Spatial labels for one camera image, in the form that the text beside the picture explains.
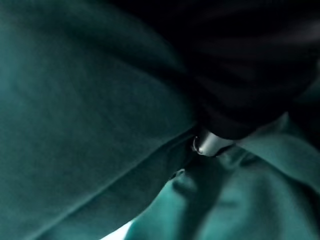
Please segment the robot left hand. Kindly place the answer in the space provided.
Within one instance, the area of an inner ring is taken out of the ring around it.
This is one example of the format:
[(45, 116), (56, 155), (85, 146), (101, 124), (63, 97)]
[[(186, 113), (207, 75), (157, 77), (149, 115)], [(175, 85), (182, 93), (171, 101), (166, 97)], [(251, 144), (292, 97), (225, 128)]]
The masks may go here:
[(202, 133), (214, 156), (278, 119), (316, 79), (317, 0), (115, 0), (178, 52)]

